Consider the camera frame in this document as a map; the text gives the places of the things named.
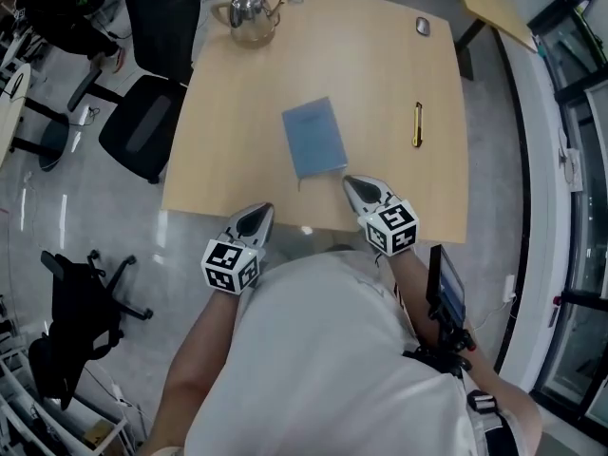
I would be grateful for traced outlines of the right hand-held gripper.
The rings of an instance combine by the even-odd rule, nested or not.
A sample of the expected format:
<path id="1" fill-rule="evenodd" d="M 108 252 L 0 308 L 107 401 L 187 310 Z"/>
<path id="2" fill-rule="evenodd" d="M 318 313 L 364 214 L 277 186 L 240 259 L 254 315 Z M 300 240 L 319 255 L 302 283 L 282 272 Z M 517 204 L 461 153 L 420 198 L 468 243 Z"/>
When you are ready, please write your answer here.
<path id="1" fill-rule="evenodd" d="M 418 239 L 419 218 L 406 199 L 401 199 L 382 180 L 347 175 L 344 192 L 367 242 L 387 257 L 399 255 Z"/>

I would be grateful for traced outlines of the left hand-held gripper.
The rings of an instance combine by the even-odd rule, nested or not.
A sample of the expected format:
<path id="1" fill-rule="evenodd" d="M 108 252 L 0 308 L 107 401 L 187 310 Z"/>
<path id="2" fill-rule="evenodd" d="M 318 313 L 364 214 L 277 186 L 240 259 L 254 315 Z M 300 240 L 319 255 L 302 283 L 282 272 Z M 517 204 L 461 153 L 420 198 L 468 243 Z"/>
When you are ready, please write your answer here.
<path id="1" fill-rule="evenodd" d="M 274 218 L 270 202 L 250 205 L 228 218 L 219 235 L 209 240 L 201 260 L 210 288 L 230 295 L 255 288 Z"/>

